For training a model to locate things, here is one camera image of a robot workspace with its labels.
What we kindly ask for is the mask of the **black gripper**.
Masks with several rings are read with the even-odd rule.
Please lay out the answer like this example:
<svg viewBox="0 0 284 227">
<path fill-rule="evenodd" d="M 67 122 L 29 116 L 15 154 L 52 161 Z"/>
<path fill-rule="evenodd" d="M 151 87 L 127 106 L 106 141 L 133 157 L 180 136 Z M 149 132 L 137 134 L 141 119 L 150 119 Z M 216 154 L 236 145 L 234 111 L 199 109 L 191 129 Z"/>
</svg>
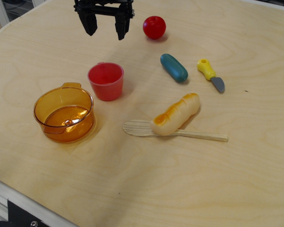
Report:
<svg viewBox="0 0 284 227">
<path fill-rule="evenodd" d="M 75 11 L 89 36 L 98 26 L 95 15 L 115 16 L 115 29 L 118 40 L 129 31 L 130 19 L 134 17 L 133 0 L 75 0 Z"/>
</svg>

